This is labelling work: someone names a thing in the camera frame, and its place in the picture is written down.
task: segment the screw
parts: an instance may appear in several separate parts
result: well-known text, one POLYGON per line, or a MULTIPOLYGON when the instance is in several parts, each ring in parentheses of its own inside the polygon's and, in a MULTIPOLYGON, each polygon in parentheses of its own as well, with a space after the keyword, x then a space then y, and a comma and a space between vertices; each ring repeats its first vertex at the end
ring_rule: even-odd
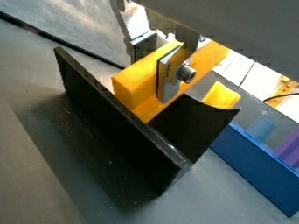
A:
POLYGON ((196 70, 190 67, 188 63, 183 63, 182 67, 178 71, 178 79, 183 81, 184 83, 190 84, 195 78, 196 70))

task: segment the yellow block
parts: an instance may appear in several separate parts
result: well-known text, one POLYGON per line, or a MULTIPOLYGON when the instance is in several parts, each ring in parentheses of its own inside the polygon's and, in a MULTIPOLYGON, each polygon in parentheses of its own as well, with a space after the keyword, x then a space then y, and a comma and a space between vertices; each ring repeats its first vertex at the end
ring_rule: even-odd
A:
POLYGON ((239 93, 229 89, 219 81, 213 85, 202 102, 221 109, 233 109, 241 99, 239 93))
POLYGON ((167 43, 155 52, 142 58, 132 66, 112 76, 116 98, 134 109, 155 93, 156 61, 183 43, 167 43))
POLYGON ((136 116, 148 123, 175 99, 192 87, 199 79, 225 60, 230 49, 211 41, 192 56, 191 67, 198 71, 194 81, 183 83, 179 94, 162 104, 156 99, 156 61, 182 43, 174 41, 112 77, 118 99, 132 109, 136 116))

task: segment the blue container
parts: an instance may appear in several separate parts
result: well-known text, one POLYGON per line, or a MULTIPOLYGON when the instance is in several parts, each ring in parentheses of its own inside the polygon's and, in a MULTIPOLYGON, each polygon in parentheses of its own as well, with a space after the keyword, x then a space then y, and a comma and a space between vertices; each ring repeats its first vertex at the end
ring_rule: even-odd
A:
POLYGON ((299 211, 299 173, 281 162, 273 149, 253 140, 233 122, 211 148, 287 217, 291 217, 299 211))
POLYGON ((271 135, 277 125, 261 115, 247 128, 247 133, 263 143, 271 135))

